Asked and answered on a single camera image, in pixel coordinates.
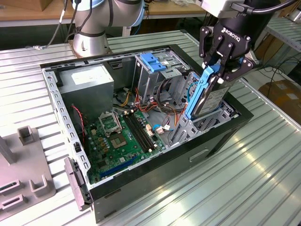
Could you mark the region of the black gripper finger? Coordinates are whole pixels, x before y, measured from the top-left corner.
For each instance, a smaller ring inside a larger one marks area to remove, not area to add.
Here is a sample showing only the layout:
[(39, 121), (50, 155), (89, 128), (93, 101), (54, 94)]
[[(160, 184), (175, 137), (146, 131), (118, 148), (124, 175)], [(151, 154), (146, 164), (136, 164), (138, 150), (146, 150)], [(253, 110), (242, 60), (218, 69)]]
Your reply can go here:
[(236, 81), (243, 75), (260, 67), (260, 60), (255, 56), (252, 49), (243, 56), (233, 58), (231, 56), (233, 47), (229, 49), (220, 62), (220, 78), (226, 82)]
[(200, 28), (199, 56), (206, 66), (212, 66), (220, 60), (221, 69), (225, 69), (230, 57), (229, 44), (225, 28), (222, 25)]

